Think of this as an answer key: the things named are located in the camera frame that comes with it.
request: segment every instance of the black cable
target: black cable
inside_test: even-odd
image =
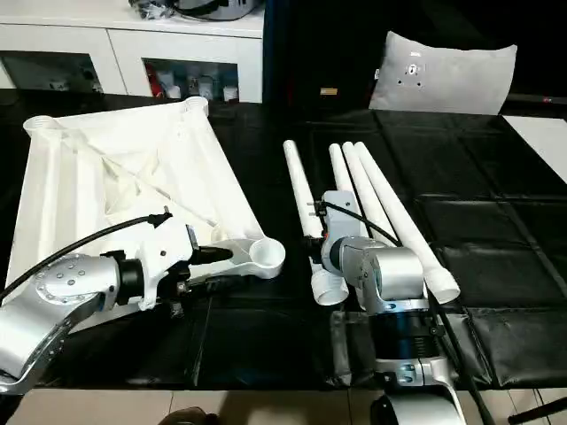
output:
[[[110,226],[109,228],[103,228],[102,230],[99,230],[90,236],[83,237],[80,241],[71,243],[65,248],[55,252],[54,254],[51,254],[48,258],[40,261],[35,266],[27,270],[22,276],[20,276],[18,279],[12,282],[10,286],[8,286],[4,291],[2,291],[2,293],[0,293],[0,305],[2,304],[2,301],[4,301],[6,297],[8,297],[12,292],[14,292],[22,283],[27,281],[27,279],[32,277],[34,274],[38,273],[43,268],[47,267],[56,259],[60,259],[64,255],[73,252],[77,248],[81,248],[83,245],[95,241],[100,237],[110,235],[111,233],[114,233],[118,230],[129,228],[136,224],[150,223],[156,228],[171,216],[172,216],[171,213],[168,211],[164,212],[163,214],[145,215],[144,217],[138,217],[137,219],[132,219],[132,220],[124,221],[123,223],[115,224],[114,226]]]
[[[374,224],[372,221],[365,219],[364,217],[357,214],[356,212],[352,212],[350,210],[347,210],[346,208],[343,208],[342,206],[334,205],[334,204],[332,204],[330,202],[326,202],[326,201],[322,201],[320,203],[320,205],[326,206],[328,208],[332,208],[332,209],[337,210],[337,211],[340,211],[340,212],[342,212],[346,215],[350,215],[351,217],[354,217],[355,219],[362,221],[364,224],[366,224],[370,228],[375,229],[380,235],[382,235],[383,237],[385,237],[386,239],[391,241],[395,246],[398,246],[398,247],[403,246],[400,241],[395,239],[388,232],[386,232],[385,230],[383,230],[382,228],[380,228],[379,226]],[[459,372],[459,375],[462,377],[462,379],[466,382],[467,386],[469,387],[469,393],[472,396],[472,398],[475,400],[475,403],[477,404],[478,412],[480,413],[480,417],[482,418],[482,422],[485,425],[495,425],[494,419],[493,419],[492,415],[490,414],[490,412],[488,411],[488,408],[486,407],[485,401],[482,399],[482,396],[480,395],[480,391],[478,391],[478,387],[477,387],[474,379],[472,378],[472,374],[470,373],[470,368],[469,368],[469,366],[468,366],[468,364],[465,360],[464,353],[462,352],[461,345],[459,344],[459,340],[458,340],[456,334],[454,333],[453,328],[451,327],[451,322],[449,321],[447,314],[441,308],[439,301],[431,293],[429,288],[427,289],[427,294],[428,294],[428,298],[429,298],[429,301],[430,301],[430,306],[431,306],[432,312],[434,314],[436,313],[436,314],[439,315],[439,317],[441,318],[441,322],[443,323],[443,326],[445,327],[445,330],[446,330],[447,335],[449,337],[449,341],[451,342],[451,345],[453,346],[453,349],[454,349],[454,352],[455,352],[455,355],[456,355],[456,358],[457,358],[457,361],[458,361],[457,371]]]
[[[464,353],[462,352],[461,344],[459,344],[459,339],[457,338],[456,334],[453,331],[453,328],[451,327],[451,322],[449,321],[447,314],[441,308],[439,301],[435,298],[429,288],[427,288],[427,297],[429,299],[430,305],[433,305],[434,309],[437,311],[437,314],[441,318],[443,326],[445,327],[445,331],[449,337],[449,341],[451,341],[451,345],[453,346],[454,353],[460,365],[457,371],[459,372],[459,376],[466,382],[467,386],[469,387],[469,393],[477,404],[478,412],[480,413],[482,422],[485,425],[494,425],[494,419],[490,414],[488,408],[486,407],[485,401],[480,395],[480,391],[478,391],[477,384],[472,378],[469,365],[467,364]]]
[[[356,212],[352,212],[350,210],[347,210],[346,208],[343,208],[342,206],[338,206],[335,205],[331,202],[327,202],[327,201],[321,201],[320,205],[322,206],[326,206],[327,208],[332,208],[333,210],[337,210],[340,211],[346,215],[350,215],[351,217],[354,217],[355,219],[362,221],[364,224],[366,224],[368,227],[373,228],[374,230],[376,230],[376,232],[378,232],[380,235],[382,235],[383,237],[385,237],[386,239],[388,239],[390,242],[392,242],[394,244],[394,246],[398,246],[401,247],[401,242],[398,241],[398,239],[396,239],[395,237],[393,237],[392,235],[390,235],[388,232],[386,232],[383,228],[380,228],[379,226],[377,226],[376,224],[374,224],[372,221],[365,219],[364,217],[362,217],[360,214],[357,214]]]

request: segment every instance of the robotic arm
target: robotic arm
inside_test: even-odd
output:
[[[0,308],[0,394],[31,390],[71,329],[95,312],[139,296],[141,310],[153,308],[158,286],[166,293],[181,289],[178,284],[183,286],[178,292],[185,290],[189,265],[231,256],[223,248],[199,247],[190,227],[166,219],[134,259],[114,251],[100,257],[71,253],[55,260]]]
[[[389,247],[358,235],[352,192],[324,193],[316,210],[327,230],[321,259],[325,269],[341,275],[364,293],[374,343],[375,372],[386,389],[372,408],[372,423],[462,425],[462,409],[448,360],[438,337],[443,328],[423,295],[423,269],[408,248]]]

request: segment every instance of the black table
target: black table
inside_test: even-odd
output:
[[[28,136],[22,122],[156,104],[145,97],[0,90],[2,265],[11,248]],[[296,141],[315,197],[334,189],[328,146],[363,141],[462,288],[446,305],[482,388],[567,385],[567,185],[502,117],[270,111],[211,104],[210,121],[267,235],[287,250],[271,281],[74,334],[47,387],[333,389],[330,315],[318,306],[282,143]],[[351,294],[343,307],[357,310]],[[353,383],[376,386],[353,349]]]

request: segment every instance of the gray cushion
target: gray cushion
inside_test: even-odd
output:
[[[370,108],[495,115],[512,83],[516,51],[434,48],[390,31]]]

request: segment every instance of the white pvc pipe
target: white pvc pipe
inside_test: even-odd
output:
[[[392,220],[400,241],[415,252],[422,262],[423,277],[435,298],[441,304],[457,298],[461,293],[459,285],[451,273],[440,265],[364,143],[358,142],[355,149],[388,217]]]
[[[292,140],[283,143],[283,152],[287,168],[290,172],[293,196],[298,207],[299,220],[304,236],[321,237],[322,224],[319,217],[315,216],[313,206],[313,195],[307,183],[305,171],[301,165],[298,148]],[[345,301],[348,297],[348,288],[345,279],[328,272],[322,268],[321,264],[315,264],[310,258],[311,264],[311,289],[315,301],[319,305],[335,305]]]
[[[388,216],[384,212],[384,208],[380,204],[378,197],[372,189],[370,180],[366,173],[364,173],[364,168],[356,154],[354,146],[350,142],[343,143],[343,152],[345,153],[346,163],[348,164],[349,170],[351,170],[351,175],[353,176],[354,186],[356,186],[356,191],[361,199],[362,209],[366,214],[367,219],[377,224],[380,228],[385,230],[389,235],[395,237],[392,225],[388,220]],[[393,246],[392,242],[376,232],[376,230],[371,229],[372,237],[388,246]]]
[[[287,168],[290,172],[291,186],[293,187],[293,196],[298,207],[299,220],[301,228],[303,228],[304,236],[321,237],[322,224],[319,217],[315,215],[315,207],[313,205],[313,195],[307,177],[301,165],[298,148],[292,140],[286,140],[283,143],[283,152],[287,161]]]
[[[333,174],[335,175],[335,184],[338,190],[346,190],[354,194],[353,183],[351,182],[351,177],[348,175],[348,170],[346,169],[345,159],[343,158],[343,152],[340,150],[340,146],[337,143],[329,146],[330,163],[333,166]],[[356,196],[354,197],[354,210],[360,214],[361,207],[358,205]],[[369,237],[369,232],[366,229],[364,223],[361,223],[361,229],[359,231],[359,236]],[[364,290],[362,288],[354,288],[356,291],[356,299],[358,299],[358,304],[362,310],[366,310],[364,306]]]

